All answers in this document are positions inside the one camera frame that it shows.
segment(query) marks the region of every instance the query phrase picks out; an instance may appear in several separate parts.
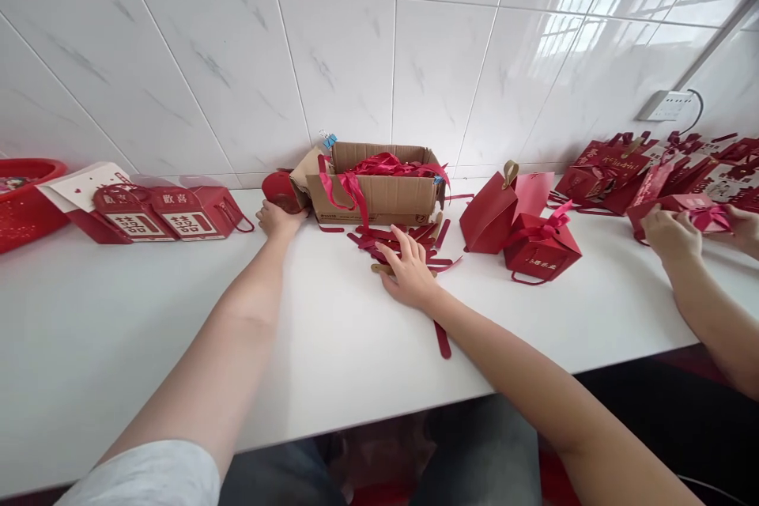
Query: power cord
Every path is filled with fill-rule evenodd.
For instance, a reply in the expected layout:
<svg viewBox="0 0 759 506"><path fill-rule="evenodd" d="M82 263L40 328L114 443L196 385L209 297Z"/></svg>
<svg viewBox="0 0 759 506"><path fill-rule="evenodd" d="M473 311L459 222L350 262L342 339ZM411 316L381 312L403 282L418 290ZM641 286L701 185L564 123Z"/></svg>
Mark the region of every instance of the power cord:
<svg viewBox="0 0 759 506"><path fill-rule="evenodd" d="M696 98L698 99L698 115L696 116L696 120L693 121L693 124L680 133L681 136L685 134L686 132L688 132L689 130L691 130L694 126L696 126L698 124L698 121L700 121L701 119L701 115L704 114L704 98L695 89L688 89L688 91L693 93L693 95L695 95Z"/></svg>

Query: stack of gift bags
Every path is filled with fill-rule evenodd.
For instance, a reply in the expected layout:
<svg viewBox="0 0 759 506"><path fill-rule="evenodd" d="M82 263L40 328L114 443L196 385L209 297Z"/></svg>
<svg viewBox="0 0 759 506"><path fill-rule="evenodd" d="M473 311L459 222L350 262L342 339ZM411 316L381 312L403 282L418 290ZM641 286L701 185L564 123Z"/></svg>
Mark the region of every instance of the stack of gift bags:
<svg viewBox="0 0 759 506"><path fill-rule="evenodd" d="M729 232L724 204L759 211L759 138L677 131L666 140L619 133L591 141L550 195L580 213L626 215L643 241L640 219L656 204L690 211L704 232Z"/></svg>

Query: white table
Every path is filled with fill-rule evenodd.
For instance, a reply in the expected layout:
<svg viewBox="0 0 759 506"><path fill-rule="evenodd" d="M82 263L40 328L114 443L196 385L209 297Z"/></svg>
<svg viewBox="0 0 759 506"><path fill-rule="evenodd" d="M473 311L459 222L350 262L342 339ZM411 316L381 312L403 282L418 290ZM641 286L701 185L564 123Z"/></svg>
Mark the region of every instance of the white table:
<svg viewBox="0 0 759 506"><path fill-rule="evenodd" d="M454 180L456 194L484 180ZM236 191L252 217L262 192ZM441 257L458 257L465 200ZM442 286L571 373L696 342L658 259L623 218L576 214L584 257L555 282L509 280L501 256L466 255ZM0 496L85 474L158 387L264 235L205 243L97 245L69 226L0 257ZM759 264L704 253L725 289L759 308ZM489 393L432 322L396 304L367 253L313 219L289 253L277 345L240 450Z"/></svg>

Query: human arm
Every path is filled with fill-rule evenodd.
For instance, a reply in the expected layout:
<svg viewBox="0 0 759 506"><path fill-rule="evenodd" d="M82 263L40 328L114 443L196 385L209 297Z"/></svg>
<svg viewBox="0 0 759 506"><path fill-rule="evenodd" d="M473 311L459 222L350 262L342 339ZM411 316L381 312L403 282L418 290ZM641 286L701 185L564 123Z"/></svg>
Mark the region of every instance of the human arm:
<svg viewBox="0 0 759 506"><path fill-rule="evenodd" d="M755 221L759 235L759 216ZM707 271L701 258L701 233L687 212L675 216L658 206L642 223L648 243L662 260L683 319L735 388L759 401L759 323ZM735 239L746 253L754 251L754 241L746 234Z"/></svg>
<svg viewBox="0 0 759 506"><path fill-rule="evenodd" d="M400 259L378 245L396 278L380 274L385 289L437 321L552 444L583 504L700 504L576 379L439 287L426 267L425 249L397 228L393 232Z"/></svg>
<svg viewBox="0 0 759 506"><path fill-rule="evenodd" d="M306 215L264 201L256 214L268 235L263 247L98 464L152 441L189 440L213 457L224 479L274 344L285 253Z"/></svg>

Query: red plastic basket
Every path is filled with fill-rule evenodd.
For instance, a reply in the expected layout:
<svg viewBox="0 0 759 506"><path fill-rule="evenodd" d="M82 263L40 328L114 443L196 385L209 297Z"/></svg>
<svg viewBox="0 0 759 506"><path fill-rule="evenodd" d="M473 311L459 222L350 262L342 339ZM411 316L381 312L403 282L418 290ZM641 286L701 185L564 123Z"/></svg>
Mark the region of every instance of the red plastic basket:
<svg viewBox="0 0 759 506"><path fill-rule="evenodd" d="M0 177L37 178L17 190L0 194L0 254L46 236L69 222L69 218L36 188L38 183L65 173L66 165L57 160L0 160Z"/></svg>

